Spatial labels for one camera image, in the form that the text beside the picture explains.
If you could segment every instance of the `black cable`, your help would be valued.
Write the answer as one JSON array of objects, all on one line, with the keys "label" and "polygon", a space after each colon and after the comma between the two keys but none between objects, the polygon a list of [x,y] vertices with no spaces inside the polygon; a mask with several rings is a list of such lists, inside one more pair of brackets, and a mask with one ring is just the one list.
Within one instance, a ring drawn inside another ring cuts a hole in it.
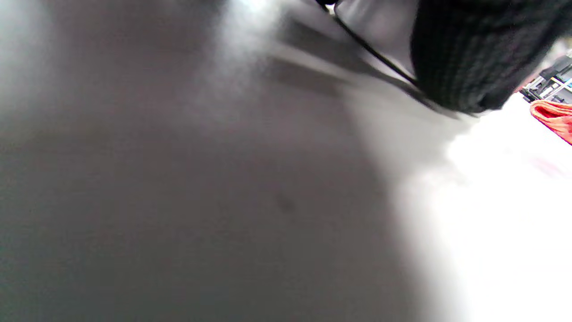
[{"label": "black cable", "polygon": [[[417,81],[409,76],[406,72],[404,72],[403,70],[401,70],[399,67],[397,67],[393,62],[391,62],[391,60],[389,60],[387,57],[383,56],[382,54],[378,53],[367,41],[365,41],[363,38],[361,38],[358,34],[356,34],[355,32],[353,32],[353,30],[351,30],[338,16],[337,14],[337,6],[342,3],[342,1],[338,1],[336,2],[336,4],[333,6],[333,19],[334,21],[337,22],[338,25],[340,25],[340,27],[342,27],[345,32],[347,32],[349,34],[350,37],[353,38],[353,40],[355,40],[360,46],[362,46],[365,50],[367,50],[368,53],[372,54],[375,58],[377,58],[379,61],[381,61],[382,63],[384,63],[386,66],[388,66],[389,68],[391,68],[391,70],[393,70],[394,72],[396,72],[397,74],[399,74],[401,77],[403,77],[404,79],[406,79],[408,82],[410,82],[413,86],[417,87]],[[329,12],[328,8],[325,5],[321,5],[322,9],[324,9],[325,11]]]}]

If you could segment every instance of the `orange fabric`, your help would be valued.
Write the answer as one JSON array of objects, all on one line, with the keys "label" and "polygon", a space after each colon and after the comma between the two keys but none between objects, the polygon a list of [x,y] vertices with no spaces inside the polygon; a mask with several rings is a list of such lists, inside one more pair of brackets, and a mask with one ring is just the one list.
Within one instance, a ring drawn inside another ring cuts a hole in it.
[{"label": "orange fabric", "polygon": [[566,142],[572,144],[572,105],[545,100],[534,101],[530,113]]}]

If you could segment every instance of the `gray surface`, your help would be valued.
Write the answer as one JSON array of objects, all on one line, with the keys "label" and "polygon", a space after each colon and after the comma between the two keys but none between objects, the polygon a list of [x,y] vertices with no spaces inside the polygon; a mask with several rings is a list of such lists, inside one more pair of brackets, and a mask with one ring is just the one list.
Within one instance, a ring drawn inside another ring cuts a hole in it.
[{"label": "gray surface", "polygon": [[0,1],[1,321],[420,320],[340,81],[255,49],[375,71],[269,3]]}]

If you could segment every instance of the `black object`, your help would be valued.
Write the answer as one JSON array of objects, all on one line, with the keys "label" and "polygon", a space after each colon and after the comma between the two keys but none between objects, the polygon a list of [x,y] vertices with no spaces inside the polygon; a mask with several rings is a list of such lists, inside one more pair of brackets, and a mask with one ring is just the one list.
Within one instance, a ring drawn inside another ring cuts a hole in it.
[{"label": "black object", "polygon": [[318,2],[319,4],[325,6],[325,5],[333,5],[336,2],[338,2],[338,0],[316,0],[316,2]]},{"label": "black object", "polygon": [[499,109],[570,21],[572,0],[421,0],[411,40],[418,87],[456,111]]}]

